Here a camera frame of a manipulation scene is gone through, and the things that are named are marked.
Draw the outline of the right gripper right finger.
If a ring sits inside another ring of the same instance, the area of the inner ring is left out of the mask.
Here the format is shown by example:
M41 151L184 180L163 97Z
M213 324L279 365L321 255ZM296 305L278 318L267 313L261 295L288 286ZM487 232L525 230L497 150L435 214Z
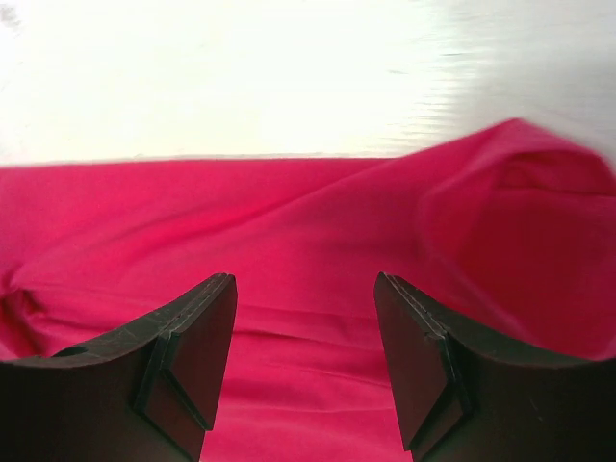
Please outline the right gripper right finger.
M374 285L403 446L416 461L611 461L615 362L510 338L400 277Z

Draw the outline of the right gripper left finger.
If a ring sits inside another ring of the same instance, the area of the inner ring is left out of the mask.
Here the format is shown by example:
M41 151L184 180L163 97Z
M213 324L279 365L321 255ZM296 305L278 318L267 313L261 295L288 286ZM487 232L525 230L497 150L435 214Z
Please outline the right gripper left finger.
M5 461L196 461L214 427L237 308L219 273L53 356L1 365Z

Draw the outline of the red t-shirt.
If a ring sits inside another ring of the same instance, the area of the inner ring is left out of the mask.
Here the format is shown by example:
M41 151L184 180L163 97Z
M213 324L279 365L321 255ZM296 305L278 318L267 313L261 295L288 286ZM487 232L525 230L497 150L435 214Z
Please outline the red t-shirt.
M1 171L1 365L108 333L219 273L237 308L196 461L416 461L377 276L510 338L615 362L615 175L520 119L394 159Z

